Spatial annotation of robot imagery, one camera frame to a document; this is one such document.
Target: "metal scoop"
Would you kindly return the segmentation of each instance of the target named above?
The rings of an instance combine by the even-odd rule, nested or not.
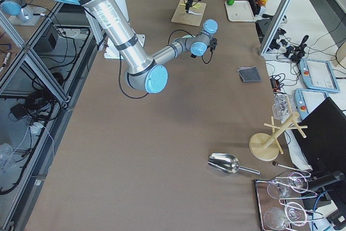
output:
[[[236,173],[238,170],[254,174],[261,173],[259,170],[240,166],[238,158],[232,154],[213,153],[209,156],[208,165],[227,174]]]

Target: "folded cloth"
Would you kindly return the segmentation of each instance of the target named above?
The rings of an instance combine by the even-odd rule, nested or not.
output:
[[[237,71],[242,82],[261,82],[262,81],[256,66],[239,67]]]

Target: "scoop handle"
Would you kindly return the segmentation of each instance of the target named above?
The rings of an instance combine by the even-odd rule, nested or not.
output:
[[[244,167],[244,166],[239,166],[239,170],[243,170],[243,171],[247,171],[249,173],[254,173],[254,174],[261,174],[261,172],[259,170],[254,170],[248,167]]]

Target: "round wooden base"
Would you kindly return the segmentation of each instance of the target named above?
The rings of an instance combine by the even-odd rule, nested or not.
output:
[[[279,155],[279,148],[273,142],[267,148],[263,148],[263,144],[268,140],[270,135],[265,133],[254,134],[249,141],[249,147],[252,154],[262,161],[272,161]]]

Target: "gray floor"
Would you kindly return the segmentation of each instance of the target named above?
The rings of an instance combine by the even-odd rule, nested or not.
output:
[[[340,47],[346,40],[346,14],[335,0],[310,0],[325,27]]]

